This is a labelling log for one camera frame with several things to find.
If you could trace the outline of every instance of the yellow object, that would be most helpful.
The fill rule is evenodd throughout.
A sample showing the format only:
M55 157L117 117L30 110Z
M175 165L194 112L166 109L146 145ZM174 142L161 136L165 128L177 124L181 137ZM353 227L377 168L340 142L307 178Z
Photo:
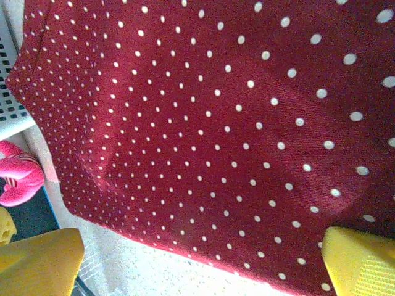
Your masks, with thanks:
M17 233L14 221L6 208L0 207L0 246L9 244L11 237Z
M322 256L338 296L395 295L395 240L330 227Z
M0 296L69 296L84 255L80 232L52 231L0 247Z

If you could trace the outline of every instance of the white floor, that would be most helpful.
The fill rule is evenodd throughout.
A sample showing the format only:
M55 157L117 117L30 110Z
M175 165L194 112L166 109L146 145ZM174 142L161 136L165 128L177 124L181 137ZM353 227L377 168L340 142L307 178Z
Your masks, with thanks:
M4 0L17 47L22 44L23 0ZM187 258L153 249L71 215L64 206L59 184L37 126L12 138L40 159L46 190L61 227L78 228L85 244L80 277L97 296L157 295L278 295L270 285L243 279Z

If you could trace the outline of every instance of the pink toy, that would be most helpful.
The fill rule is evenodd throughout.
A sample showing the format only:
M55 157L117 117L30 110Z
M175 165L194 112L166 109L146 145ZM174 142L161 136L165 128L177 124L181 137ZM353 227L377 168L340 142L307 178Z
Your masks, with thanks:
M44 173L38 161L13 143L0 141L0 177L6 185L0 205L14 207L30 200L44 184Z

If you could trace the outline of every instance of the white grate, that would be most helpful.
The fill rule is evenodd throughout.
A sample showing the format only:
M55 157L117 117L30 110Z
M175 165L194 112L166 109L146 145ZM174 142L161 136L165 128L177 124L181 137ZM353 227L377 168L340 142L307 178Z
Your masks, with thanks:
M6 86L6 78L16 58L15 46L3 11L0 9L0 140L35 124L25 107L17 102Z

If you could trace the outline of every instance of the polka dot cloth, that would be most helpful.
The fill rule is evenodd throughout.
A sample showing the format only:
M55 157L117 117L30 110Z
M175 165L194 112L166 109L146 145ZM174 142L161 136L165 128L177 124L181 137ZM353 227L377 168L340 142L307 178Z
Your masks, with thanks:
M32 1L8 85L71 213L293 295L394 237L391 1Z

